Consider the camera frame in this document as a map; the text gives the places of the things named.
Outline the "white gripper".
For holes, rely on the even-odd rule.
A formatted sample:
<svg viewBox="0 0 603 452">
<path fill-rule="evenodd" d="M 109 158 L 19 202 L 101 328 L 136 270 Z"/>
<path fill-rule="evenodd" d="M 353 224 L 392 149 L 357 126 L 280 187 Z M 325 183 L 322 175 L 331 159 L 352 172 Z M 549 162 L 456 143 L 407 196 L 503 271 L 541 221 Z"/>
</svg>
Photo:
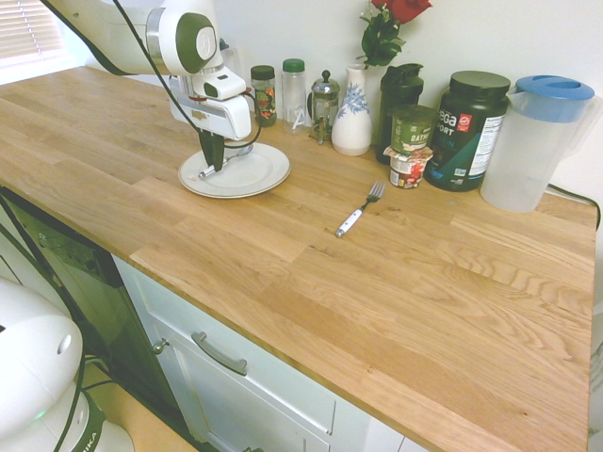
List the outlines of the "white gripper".
<svg viewBox="0 0 603 452">
<path fill-rule="evenodd" d="M 224 160 L 224 138 L 242 140 L 252 131 L 248 102 L 241 94 L 227 100 L 192 94 L 190 76 L 171 75 L 169 87 L 186 116 L 203 129 L 198 136 L 205 163 L 208 167 L 214 166 L 215 172 L 220 171 Z"/>
</svg>

